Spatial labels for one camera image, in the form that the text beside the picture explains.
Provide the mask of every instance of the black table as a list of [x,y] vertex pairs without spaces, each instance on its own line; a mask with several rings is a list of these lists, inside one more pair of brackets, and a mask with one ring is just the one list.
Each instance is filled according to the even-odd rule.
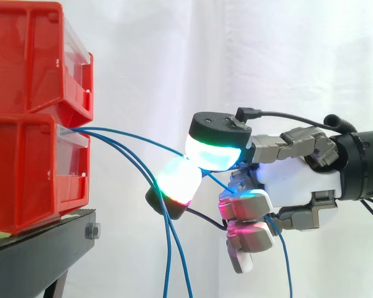
[[68,269],[94,246],[100,226],[93,209],[0,240],[0,298],[61,298]]

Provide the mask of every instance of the blue cable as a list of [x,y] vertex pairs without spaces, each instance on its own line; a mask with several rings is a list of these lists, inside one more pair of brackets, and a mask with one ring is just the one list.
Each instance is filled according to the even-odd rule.
[[[133,165],[142,173],[142,175],[144,175],[145,179],[148,181],[148,183],[150,184],[150,186],[156,191],[157,195],[161,198],[161,203],[163,202],[163,197],[162,197],[162,193],[160,191],[160,188],[159,188],[159,185],[157,184],[156,182],[156,179],[154,177],[154,175],[152,174],[152,172],[148,169],[148,167],[145,165],[144,162],[142,162],[142,160],[133,152],[131,151],[130,149],[128,149],[128,147],[124,146],[123,144],[111,139],[111,138],[108,138],[108,137],[105,137],[104,135],[100,135],[98,133],[93,133],[93,132],[85,132],[85,131],[81,131],[81,130],[78,130],[78,129],[73,129],[73,131],[75,132],[82,132],[82,133],[85,133],[87,135],[91,135],[92,137],[96,137],[106,143],[108,143],[109,145],[113,146],[113,145],[117,145],[119,147],[121,147],[122,149],[124,149],[125,151],[127,151],[132,157],[134,157],[136,159],[136,161],[139,162],[139,164],[145,169],[145,171],[147,172],[147,174],[141,169],[141,167],[136,164],[134,162],[134,160],[130,159],[129,156],[126,155],[126,153],[122,152],[121,153],[127,158],[129,159]],[[167,214],[167,218],[168,218],[168,224],[169,224],[169,227],[172,231],[172,234],[174,236],[174,240],[175,240],[175,243],[177,244],[177,248],[180,252],[180,257],[181,257],[181,261],[182,261],[182,266],[183,266],[183,271],[184,271],[184,276],[185,276],[185,282],[186,282],[186,287],[188,288],[188,295],[189,297],[193,298],[193,294],[192,294],[192,288],[191,288],[191,283],[190,283],[190,278],[189,278],[189,274],[188,274],[188,268],[187,268],[187,262],[186,262],[186,259],[185,259],[185,254],[183,252],[183,249],[182,249],[182,246],[181,246],[181,243],[180,243],[180,240],[178,238],[178,235],[175,231],[175,228],[173,226],[173,223],[170,219],[170,217],[168,216],[168,212],[166,210],[166,214]],[[167,260],[167,268],[166,268],[166,279],[165,281],[165,284],[167,285],[168,287],[168,276],[170,274],[170,263],[168,262]]]
[[140,137],[139,135],[134,135],[134,134],[128,133],[128,132],[122,132],[121,130],[106,129],[104,127],[78,127],[77,129],[78,130],[100,130],[102,132],[113,132],[113,133],[117,133],[119,135],[127,135],[128,137],[137,138],[139,140],[142,140],[142,141],[151,143],[153,145],[156,145],[156,146],[158,146],[160,148],[166,149],[166,150],[168,150],[170,152],[173,152],[173,153],[175,153],[177,155],[184,156],[184,154],[182,154],[181,152],[178,152],[178,151],[174,150],[173,148],[170,148],[170,147],[165,146],[163,144],[160,144],[160,143],[157,143],[155,141],[149,140],[148,138]]
[[283,252],[285,253],[285,259],[286,259],[288,288],[289,288],[289,291],[290,291],[290,298],[293,298],[292,274],[290,273],[290,265],[288,263],[288,255],[287,255],[285,240],[283,239],[282,233],[280,233],[280,230],[278,229],[278,227],[276,226],[274,221],[268,215],[265,215],[264,218],[271,224],[271,226],[274,228],[275,232],[277,232],[277,234],[279,235],[280,241],[282,242]]
[[[143,140],[145,142],[148,142],[148,143],[151,143],[153,145],[156,145],[160,148],[163,148],[163,149],[166,149],[170,152],[173,152],[177,155],[180,155],[180,156],[183,156],[182,153],[180,153],[179,151],[176,151],[168,146],[165,146],[163,144],[160,144],[160,143],[157,143],[155,141],[152,141],[148,138],[144,138],[144,137],[140,137],[139,135],[134,135],[132,133],[127,133],[127,132],[122,132],[120,130],[114,130],[114,129],[107,129],[107,128],[104,128],[104,127],[80,127],[79,130],[81,130],[81,132],[84,132],[84,130],[100,130],[100,131],[105,131],[105,132],[113,132],[113,133],[118,133],[120,135],[127,135],[128,137],[133,137],[133,138],[137,138],[139,140]],[[207,174],[207,176],[209,176],[212,180],[214,180],[216,183],[218,183],[220,186],[222,186],[223,188],[225,188],[227,191],[229,191],[230,193],[234,193],[234,191],[227,187],[224,183],[222,183],[220,180],[218,180],[217,178],[215,178],[209,171],[205,170],[205,169],[202,169],[202,171]],[[289,285],[289,291],[290,291],[290,298],[293,298],[293,289],[292,289],[292,276],[290,274],[290,266],[289,266],[289,260],[288,260],[288,254],[287,254],[287,248],[286,248],[286,243],[285,243],[285,240],[283,239],[283,236],[282,236],[282,233],[280,233],[280,230],[278,229],[278,227],[276,226],[276,224],[274,223],[274,221],[272,221],[272,219],[270,217],[268,217],[266,215],[266,218],[265,218],[269,224],[271,224],[271,226],[274,228],[274,230],[277,232],[279,238],[280,238],[280,241],[282,242],[282,246],[283,246],[283,252],[284,252],[284,255],[285,255],[285,260],[286,260],[286,268],[287,268],[287,278],[288,278],[288,285]]]

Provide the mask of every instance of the white curtain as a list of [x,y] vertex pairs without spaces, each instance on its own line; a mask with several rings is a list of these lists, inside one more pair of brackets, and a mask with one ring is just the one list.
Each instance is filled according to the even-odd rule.
[[[335,113],[373,130],[373,0],[63,0],[94,55],[94,122],[183,151],[198,111],[237,107],[321,121]],[[299,126],[250,123],[254,134]],[[116,137],[154,173],[172,157]],[[121,155],[92,142],[91,194],[102,225],[95,247],[69,271],[64,297],[161,297],[163,218],[145,202],[148,184]],[[221,188],[205,179],[192,207],[220,220]],[[175,222],[195,297],[288,297],[282,246],[233,272],[225,234],[190,214]],[[357,202],[310,233],[285,232],[295,298],[373,297],[373,218]],[[187,297],[173,243],[169,297]]]

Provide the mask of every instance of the metal bolt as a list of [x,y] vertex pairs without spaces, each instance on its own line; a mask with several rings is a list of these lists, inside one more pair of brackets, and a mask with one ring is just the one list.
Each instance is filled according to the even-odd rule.
[[86,227],[86,238],[90,240],[99,239],[101,236],[101,224],[89,223]]

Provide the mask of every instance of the green light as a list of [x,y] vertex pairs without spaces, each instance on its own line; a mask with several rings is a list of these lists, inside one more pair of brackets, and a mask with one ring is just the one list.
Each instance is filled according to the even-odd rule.
[[186,138],[185,152],[200,168],[210,171],[226,171],[235,164],[241,154],[238,148],[204,144],[190,135]]
[[156,180],[166,196],[187,205],[201,183],[201,170],[194,162],[176,157],[165,165]]

